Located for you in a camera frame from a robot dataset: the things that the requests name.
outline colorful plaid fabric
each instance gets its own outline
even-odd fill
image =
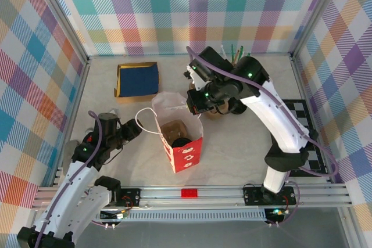
[[[0,0],[0,247],[51,175],[82,68],[44,0]]]
[[[299,67],[372,247],[372,0],[331,0]]]
[[[317,0],[60,0],[92,55],[288,52]]]

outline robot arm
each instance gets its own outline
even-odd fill
[[[316,132],[309,132],[290,113],[279,98],[268,73],[256,59],[242,57],[235,66],[232,66],[211,47],[207,47],[199,56],[224,71],[248,78],[261,85],[280,100],[280,106],[289,112],[292,121],[300,126],[304,135],[311,138],[317,137]],[[187,105],[193,114],[212,110],[225,100],[233,98],[250,108],[269,129],[273,145],[265,157],[268,169],[263,190],[268,191],[269,195],[280,193],[288,172],[306,163],[309,156],[307,148],[311,143],[299,134],[282,108],[261,90],[216,73],[196,59],[188,65],[187,70],[185,76],[193,79],[195,84],[195,89],[187,92]]]
[[[98,123],[95,123],[93,132],[90,132],[75,148],[66,178],[48,208],[36,220],[32,228],[23,227],[20,230],[17,239],[22,248],[73,248],[78,237],[100,210],[108,204],[115,204],[121,200],[120,181],[101,177],[95,181],[95,186],[79,203],[89,184],[98,178],[99,170],[110,158],[111,151],[121,149],[142,131],[134,119],[122,125],[113,113],[101,113],[98,118],[102,127],[98,152],[75,176],[77,170],[88,161],[99,143]],[[37,247],[38,237],[41,241]]]

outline blue towel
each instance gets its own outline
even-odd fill
[[[154,64],[149,67],[120,69],[119,97],[144,96],[159,92],[159,71]]]

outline paper bag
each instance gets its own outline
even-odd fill
[[[203,144],[203,125],[198,116],[192,115],[188,108],[169,109],[170,107],[186,105],[186,98],[179,93],[161,92],[152,99],[152,108],[156,113],[156,126],[160,127],[173,120],[180,119],[187,128],[187,134],[192,142],[181,148],[172,148],[163,135],[160,136],[165,152],[173,171],[179,172],[200,162]]]

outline bag handle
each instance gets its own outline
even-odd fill
[[[144,128],[144,127],[143,127],[143,126],[138,122],[137,117],[138,117],[139,113],[142,112],[142,111],[144,111],[144,110],[151,110],[151,111],[154,113],[155,117],[158,116],[158,115],[155,113],[155,111],[154,111],[151,107],[145,107],[145,108],[139,110],[139,111],[135,114],[134,119],[135,119],[135,122],[137,123],[137,125],[138,125],[142,130],[144,130],[144,131],[146,131],[146,132],[148,132],[148,133],[155,134],[155,135],[160,135],[160,136],[163,135],[162,133],[153,132],[153,131],[149,131],[149,130],[145,129],[145,128]]]

